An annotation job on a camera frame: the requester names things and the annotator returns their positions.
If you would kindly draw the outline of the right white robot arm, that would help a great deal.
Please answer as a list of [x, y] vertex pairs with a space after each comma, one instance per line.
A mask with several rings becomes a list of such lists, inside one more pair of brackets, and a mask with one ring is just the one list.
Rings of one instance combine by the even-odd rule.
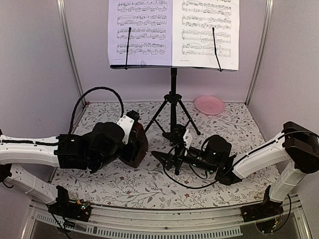
[[191, 146], [192, 136], [183, 126], [163, 136], [173, 144], [171, 150], [151, 154], [162, 164], [164, 172], [174, 168], [178, 175], [180, 167], [187, 164], [215, 174], [214, 183], [226, 186], [287, 161], [280, 177], [266, 190], [264, 202], [258, 205], [262, 217], [273, 213], [306, 175], [319, 170], [319, 136], [292, 121], [285, 123], [275, 137], [242, 155], [231, 155], [232, 145], [217, 134], [208, 137], [200, 149]]

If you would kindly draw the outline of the purple sheet music paper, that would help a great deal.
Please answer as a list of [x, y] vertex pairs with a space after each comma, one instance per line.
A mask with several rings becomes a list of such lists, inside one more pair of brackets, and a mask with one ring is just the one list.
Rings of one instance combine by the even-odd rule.
[[171, 66], [172, 1], [109, 1], [108, 59], [116, 66]]

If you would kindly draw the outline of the black folding tripod stand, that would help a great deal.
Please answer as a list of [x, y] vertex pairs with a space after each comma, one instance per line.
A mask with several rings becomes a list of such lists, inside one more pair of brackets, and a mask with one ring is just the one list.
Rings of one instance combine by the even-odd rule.
[[[157, 117], [163, 111], [164, 107], [167, 104], [170, 104], [170, 130], [167, 132], [185, 132], [186, 131], [186, 127], [187, 127], [186, 125], [183, 126], [177, 123], [176, 107], [179, 105], [188, 119], [188, 122], [186, 124], [192, 125], [193, 128], [195, 129], [196, 134], [201, 135], [201, 132], [199, 131], [198, 127], [195, 125], [194, 120], [192, 119], [184, 103], [182, 102], [182, 96], [176, 92], [176, 86], [177, 86], [177, 69], [171, 68], [170, 69], [170, 92], [164, 96], [163, 103], [161, 104], [160, 108], [157, 110], [155, 115], [152, 117], [152, 119], [148, 123], [146, 129], [149, 129], [153, 123], [156, 123], [156, 125], [160, 128], [162, 133], [166, 132], [163, 129], [163, 127], [160, 125], [160, 123], [158, 122]], [[172, 146], [171, 148], [172, 151], [174, 152], [174, 150], [177, 149], [178, 146], [184, 146], [184, 145], [176, 144]], [[172, 168], [174, 168], [175, 175], [179, 175], [180, 169], [175, 169], [174, 166]]]

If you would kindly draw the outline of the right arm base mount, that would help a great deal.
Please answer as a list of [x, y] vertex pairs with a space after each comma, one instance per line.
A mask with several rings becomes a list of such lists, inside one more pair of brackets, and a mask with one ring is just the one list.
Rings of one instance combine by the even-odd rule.
[[277, 216], [284, 212], [282, 202], [277, 203], [270, 200], [270, 187], [271, 186], [267, 187], [264, 199], [261, 203], [243, 206], [240, 208], [244, 222], [251, 222], [267, 217]]

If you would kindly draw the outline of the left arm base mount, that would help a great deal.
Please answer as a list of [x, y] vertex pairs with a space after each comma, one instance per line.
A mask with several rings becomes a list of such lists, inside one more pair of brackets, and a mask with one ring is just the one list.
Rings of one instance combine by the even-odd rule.
[[74, 219], [82, 222], [88, 222], [91, 215], [91, 203], [89, 201], [70, 200], [68, 191], [62, 186], [56, 186], [57, 196], [55, 202], [48, 205], [48, 210], [61, 216], [63, 219]]

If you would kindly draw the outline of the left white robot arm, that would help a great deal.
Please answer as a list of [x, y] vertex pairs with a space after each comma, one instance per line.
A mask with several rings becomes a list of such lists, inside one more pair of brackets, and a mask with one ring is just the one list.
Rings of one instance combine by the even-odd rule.
[[84, 135], [61, 134], [44, 139], [0, 137], [0, 181], [18, 186], [41, 202], [54, 204], [63, 216], [74, 212], [68, 201], [68, 191], [48, 184], [25, 171], [21, 164], [42, 164], [61, 169], [89, 169], [95, 173], [101, 167], [120, 159], [137, 168], [145, 156], [148, 143], [144, 131], [133, 120], [97, 123]]

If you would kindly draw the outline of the white sheet music paper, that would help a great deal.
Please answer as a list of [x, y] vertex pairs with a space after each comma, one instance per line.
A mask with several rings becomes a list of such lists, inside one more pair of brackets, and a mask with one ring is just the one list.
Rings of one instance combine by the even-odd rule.
[[238, 0], [174, 0], [172, 65], [237, 71], [239, 28]]

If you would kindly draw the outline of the dark red metronome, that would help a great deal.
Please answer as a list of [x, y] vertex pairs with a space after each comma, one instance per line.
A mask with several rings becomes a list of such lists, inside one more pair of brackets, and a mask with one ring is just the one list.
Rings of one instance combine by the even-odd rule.
[[124, 145], [119, 159], [129, 167], [138, 168], [148, 148], [145, 130], [139, 122], [135, 122], [129, 134], [129, 142]]

